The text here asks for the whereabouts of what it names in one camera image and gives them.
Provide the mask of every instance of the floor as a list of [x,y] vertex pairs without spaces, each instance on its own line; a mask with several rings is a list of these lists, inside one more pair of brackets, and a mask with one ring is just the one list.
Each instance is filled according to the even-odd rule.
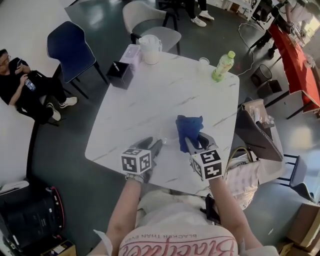
[[[145,1],[155,5],[154,0]],[[112,61],[120,59],[130,43],[122,18],[122,8],[126,3],[127,0],[85,0],[66,8],[71,20],[85,30],[87,42],[104,73]],[[238,34],[239,25],[246,21],[214,6],[208,6],[208,11],[215,21],[207,22],[204,28],[191,23],[187,14],[180,11],[181,55],[194,60],[206,57],[216,66],[223,54],[233,50],[236,57],[231,72],[237,75],[249,69],[253,56]],[[146,27],[148,24],[143,24],[138,31]],[[240,32],[248,45],[263,34],[249,25],[242,25]],[[279,80],[283,90],[288,89],[282,62],[274,64],[278,53],[273,60],[268,60],[267,50],[268,45],[262,50],[253,50],[255,62],[252,70],[240,76],[239,103],[247,96],[257,98],[250,75],[261,63],[271,67],[273,78]],[[77,254],[84,256],[99,241],[92,230],[106,230],[125,181],[120,174],[85,158],[90,132],[108,87],[94,68],[79,78],[79,86],[90,99],[83,98],[69,84],[64,85],[78,96],[79,102],[61,111],[66,119],[60,122],[60,127],[43,125],[39,128],[32,168],[37,177],[60,191],[66,215],[63,235],[76,243]],[[310,191],[319,197],[319,120],[312,113],[286,120],[301,106],[299,95],[290,95],[268,108],[268,113],[275,118],[284,152],[300,155],[307,163],[305,181]],[[235,136],[233,147],[241,143]],[[257,238],[264,245],[274,245],[286,234],[301,202],[304,200],[290,188],[270,182],[259,187],[244,212]]]

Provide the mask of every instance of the white t-shirt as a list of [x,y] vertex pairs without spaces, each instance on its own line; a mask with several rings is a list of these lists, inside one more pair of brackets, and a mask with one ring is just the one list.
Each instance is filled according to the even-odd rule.
[[[305,21],[307,24],[309,24],[313,18],[313,15],[307,11],[306,8],[304,8],[302,5],[297,3],[296,0],[288,0],[289,3],[287,5],[291,5],[291,22],[293,22],[295,25],[298,25],[299,22]],[[281,17],[287,21],[286,16],[286,7],[282,6],[279,10],[279,14]]]
[[245,251],[228,230],[209,224],[203,213],[185,203],[150,212],[138,226],[123,239],[119,256],[278,256],[273,246]]

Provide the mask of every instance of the bracelet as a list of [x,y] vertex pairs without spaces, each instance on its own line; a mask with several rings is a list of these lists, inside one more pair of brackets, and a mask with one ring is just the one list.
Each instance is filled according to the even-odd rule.
[[140,175],[128,173],[127,175],[125,175],[125,180],[127,181],[129,179],[136,180],[141,184],[144,183],[144,178]]

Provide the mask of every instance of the standing person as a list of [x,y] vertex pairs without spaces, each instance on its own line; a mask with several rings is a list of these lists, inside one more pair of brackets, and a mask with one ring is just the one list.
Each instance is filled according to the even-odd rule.
[[[315,3],[308,2],[305,7],[300,5],[297,0],[288,0],[288,3],[282,6],[279,10],[277,6],[273,9],[272,15],[275,19],[275,24],[278,25],[283,31],[290,34],[292,27],[298,27],[300,25],[300,35],[304,38],[306,36],[305,27],[309,24],[313,18],[311,13],[312,9],[317,10],[318,6]],[[261,49],[272,38],[271,34],[267,31],[263,40],[257,44],[257,48]],[[277,49],[276,45],[268,50],[268,56],[272,59]]]
[[[188,13],[191,22],[197,24],[199,27],[205,27],[207,24],[199,19],[195,14],[195,3],[196,0],[185,0],[185,10]],[[201,12],[199,13],[200,17],[203,17],[208,20],[214,21],[214,17],[210,16],[210,14],[207,11],[207,0],[198,0],[198,4],[200,6]]]
[[[89,256],[278,255],[273,246],[263,247],[257,240],[221,177],[209,180],[209,185],[222,226],[207,221],[195,204],[179,199],[185,197],[182,195],[152,191],[139,202],[142,183],[149,178],[146,174],[127,174],[106,234],[95,231],[102,241]],[[203,203],[198,196],[188,197]],[[146,215],[136,222],[140,208]]]
[[41,77],[22,59],[10,58],[6,49],[0,50],[0,97],[7,105],[23,108],[35,121],[45,124],[51,117],[59,121],[61,115],[52,103],[42,105],[41,96],[53,95],[61,109],[78,102],[76,97],[66,97],[59,79]]

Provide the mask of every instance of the white pitcher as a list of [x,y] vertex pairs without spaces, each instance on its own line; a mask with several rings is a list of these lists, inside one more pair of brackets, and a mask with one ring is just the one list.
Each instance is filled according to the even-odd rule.
[[154,65],[159,61],[159,53],[162,51],[162,43],[153,34],[146,34],[139,38],[140,48],[145,63]]

